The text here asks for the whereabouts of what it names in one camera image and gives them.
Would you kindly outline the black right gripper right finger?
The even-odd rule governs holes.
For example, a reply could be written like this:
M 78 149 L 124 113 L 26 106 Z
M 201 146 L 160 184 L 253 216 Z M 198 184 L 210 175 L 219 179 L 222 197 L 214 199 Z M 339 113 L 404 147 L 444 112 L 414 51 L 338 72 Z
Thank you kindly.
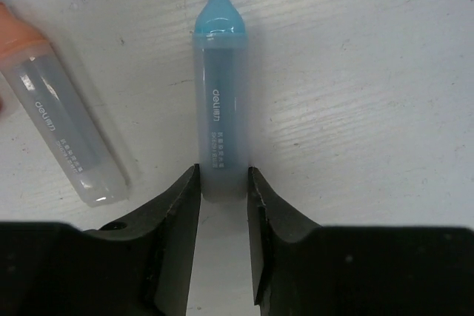
M 262 315 L 471 315 L 473 231 L 322 226 L 248 171 L 253 300 Z

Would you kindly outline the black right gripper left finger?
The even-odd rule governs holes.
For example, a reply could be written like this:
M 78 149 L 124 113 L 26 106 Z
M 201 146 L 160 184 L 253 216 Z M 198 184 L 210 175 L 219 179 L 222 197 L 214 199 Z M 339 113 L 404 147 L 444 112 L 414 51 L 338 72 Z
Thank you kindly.
M 201 204 L 198 166 L 100 229 L 1 224 L 3 315 L 184 315 Z

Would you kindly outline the light blue highlighter body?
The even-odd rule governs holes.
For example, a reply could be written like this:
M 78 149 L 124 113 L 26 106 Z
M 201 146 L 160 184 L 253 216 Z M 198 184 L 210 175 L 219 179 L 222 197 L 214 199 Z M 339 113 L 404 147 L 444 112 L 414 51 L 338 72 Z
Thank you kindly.
M 193 32 L 201 193 L 210 202 L 247 195 L 247 32 L 231 0 L 208 0 Z

